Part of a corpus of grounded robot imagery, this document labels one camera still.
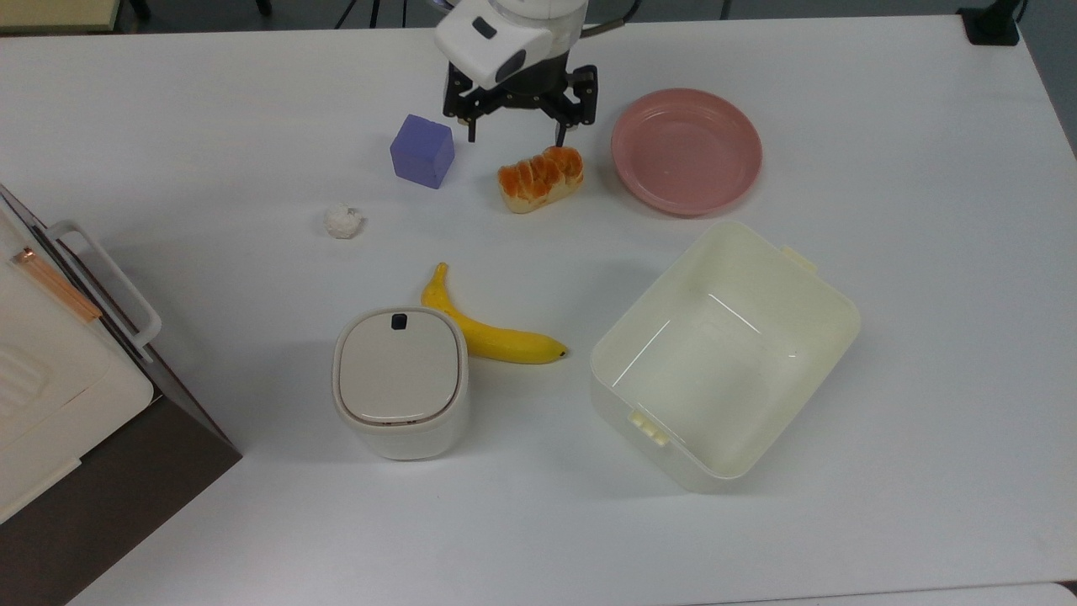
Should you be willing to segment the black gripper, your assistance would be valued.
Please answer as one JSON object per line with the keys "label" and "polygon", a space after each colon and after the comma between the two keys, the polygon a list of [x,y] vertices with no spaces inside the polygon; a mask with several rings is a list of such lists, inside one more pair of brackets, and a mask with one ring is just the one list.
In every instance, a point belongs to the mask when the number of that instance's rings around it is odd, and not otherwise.
{"label": "black gripper", "polygon": [[562,147],[569,130],[595,123],[597,93],[597,67],[584,65],[569,72],[568,57],[528,66],[491,91],[474,84],[456,66],[448,66],[443,115],[468,127],[468,143],[474,143],[478,119],[496,109],[542,109],[557,123],[554,145]]}

